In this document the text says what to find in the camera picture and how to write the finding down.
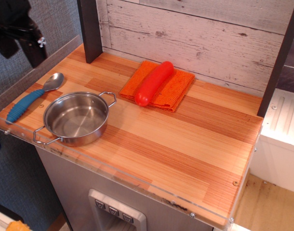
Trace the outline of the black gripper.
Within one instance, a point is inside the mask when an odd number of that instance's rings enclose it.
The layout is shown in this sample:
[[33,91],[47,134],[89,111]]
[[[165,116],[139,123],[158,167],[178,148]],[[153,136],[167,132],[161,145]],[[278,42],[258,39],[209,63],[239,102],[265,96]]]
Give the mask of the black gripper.
[[38,25],[29,17],[27,0],[0,0],[0,54],[9,59],[21,46],[33,68],[46,58],[46,40]]

